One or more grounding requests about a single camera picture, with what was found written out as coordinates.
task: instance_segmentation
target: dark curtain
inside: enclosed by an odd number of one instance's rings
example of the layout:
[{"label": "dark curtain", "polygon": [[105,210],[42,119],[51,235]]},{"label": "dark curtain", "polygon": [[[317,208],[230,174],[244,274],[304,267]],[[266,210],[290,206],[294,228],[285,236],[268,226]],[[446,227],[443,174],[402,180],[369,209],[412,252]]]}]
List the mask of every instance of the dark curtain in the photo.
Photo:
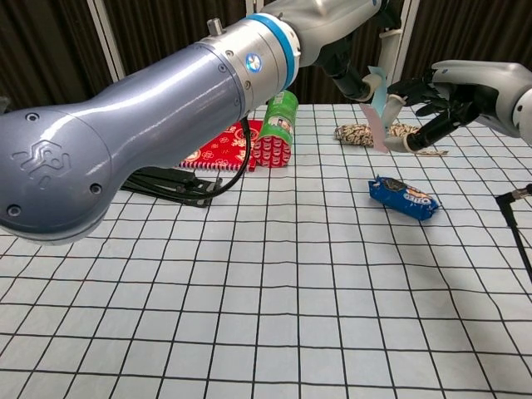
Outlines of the dark curtain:
[{"label": "dark curtain", "polygon": [[[401,12],[404,0],[392,0]],[[138,71],[208,35],[206,22],[219,17],[226,26],[245,17],[244,0],[106,0],[126,73]],[[352,59],[362,75],[376,65],[380,29],[374,21],[357,30]],[[289,88],[301,103],[348,102],[318,68],[299,72]]]},{"label": "dark curtain", "polygon": [[459,59],[532,69],[531,0],[421,0],[403,78]]},{"label": "dark curtain", "polygon": [[106,0],[126,74],[209,35],[207,21],[227,26],[245,17],[243,0]]},{"label": "dark curtain", "polygon": [[12,109],[83,101],[110,83],[86,1],[0,1],[0,96]]}]

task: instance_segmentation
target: black object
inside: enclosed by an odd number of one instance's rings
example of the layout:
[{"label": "black object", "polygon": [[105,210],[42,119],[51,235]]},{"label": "black object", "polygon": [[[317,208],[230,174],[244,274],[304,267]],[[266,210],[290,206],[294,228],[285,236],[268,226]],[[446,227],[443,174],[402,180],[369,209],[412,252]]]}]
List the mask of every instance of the black object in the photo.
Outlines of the black object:
[{"label": "black object", "polygon": [[249,157],[251,156],[251,129],[249,128],[248,117],[245,116],[240,121],[240,123],[242,124],[242,128],[244,130],[244,137],[246,140],[246,155],[244,157],[244,162],[242,163],[242,166],[240,166],[239,171],[236,173],[233,179],[231,179],[229,183],[224,187],[220,187],[221,179],[218,179],[216,182],[217,185],[214,187],[210,187],[209,190],[205,190],[204,188],[198,190],[197,186],[191,185],[190,188],[192,190],[188,190],[189,187],[185,186],[184,190],[180,190],[180,192],[177,192],[176,190],[169,190],[164,185],[157,184],[154,181],[142,179],[142,176],[137,175],[138,172],[131,175],[126,183],[129,187],[132,186],[133,189],[136,190],[136,192],[142,192],[142,194],[152,195],[167,200],[173,200],[175,202],[180,202],[182,204],[190,204],[193,206],[209,206],[214,197],[217,197],[218,195],[227,192],[234,185],[236,185],[237,181],[239,181],[240,177],[242,177],[246,169],[248,169]]},{"label": "black object", "polygon": [[[221,179],[216,181],[198,179],[194,172],[184,170],[143,168],[131,175],[122,185],[122,189],[196,208],[206,208],[210,206],[212,199],[183,199],[181,195],[213,192],[221,186],[221,183]],[[162,194],[155,188],[164,189],[165,193]]]},{"label": "black object", "polygon": [[7,97],[0,96],[0,115],[9,112],[9,104],[11,101]]},{"label": "black object", "polygon": [[530,265],[529,257],[526,254],[525,246],[523,245],[523,240],[521,239],[519,229],[517,228],[517,221],[515,220],[514,211],[512,210],[511,206],[516,200],[521,200],[529,195],[532,195],[532,184],[527,185],[524,189],[515,190],[511,193],[500,195],[495,199],[499,205],[500,212],[505,217],[508,227],[510,227],[512,230],[515,244],[517,245],[521,259],[523,259],[523,263],[525,264],[526,272],[529,275],[530,282],[532,282],[532,265]]},{"label": "black object", "polygon": [[435,73],[436,70],[430,69],[421,78],[399,81],[388,87],[388,94],[401,97],[405,106],[425,103],[416,112],[417,116],[440,114],[417,133],[408,135],[406,142],[412,151],[433,145],[460,126],[469,125],[480,115],[488,118],[496,116],[497,90],[482,85],[437,83],[439,90],[445,92],[441,96],[432,82]]}]

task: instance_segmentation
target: red notebook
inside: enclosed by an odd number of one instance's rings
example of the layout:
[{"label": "red notebook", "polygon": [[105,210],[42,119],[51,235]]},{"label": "red notebook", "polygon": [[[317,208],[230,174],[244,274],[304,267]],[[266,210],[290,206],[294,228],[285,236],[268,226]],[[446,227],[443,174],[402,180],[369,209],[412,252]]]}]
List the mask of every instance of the red notebook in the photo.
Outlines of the red notebook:
[{"label": "red notebook", "polygon": [[[249,127],[251,128],[251,148],[253,149],[255,141],[259,138],[263,122],[249,121]],[[180,163],[180,168],[238,170],[244,162],[245,155],[246,140],[242,126],[238,122],[191,154]],[[257,161],[251,156],[248,171],[253,172],[256,165]]]}]

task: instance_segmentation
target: cylindrical container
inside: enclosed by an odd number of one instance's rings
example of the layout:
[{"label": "cylindrical container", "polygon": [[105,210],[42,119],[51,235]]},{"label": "cylindrical container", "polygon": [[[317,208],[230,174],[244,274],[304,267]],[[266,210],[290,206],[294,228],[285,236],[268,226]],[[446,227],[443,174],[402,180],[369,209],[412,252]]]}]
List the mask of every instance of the cylindrical container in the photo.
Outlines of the cylindrical container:
[{"label": "cylindrical container", "polygon": [[269,101],[253,150],[260,165],[280,168],[290,161],[298,107],[298,98],[290,91],[281,91]]}]

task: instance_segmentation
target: oreo package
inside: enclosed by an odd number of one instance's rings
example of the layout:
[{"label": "oreo package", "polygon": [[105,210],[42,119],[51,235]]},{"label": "oreo package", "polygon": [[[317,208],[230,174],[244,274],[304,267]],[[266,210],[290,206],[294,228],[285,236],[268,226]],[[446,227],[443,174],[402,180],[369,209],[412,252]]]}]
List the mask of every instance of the oreo package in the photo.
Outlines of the oreo package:
[{"label": "oreo package", "polygon": [[417,220],[429,219],[440,205],[429,195],[391,177],[369,182],[369,195],[380,203]]}]

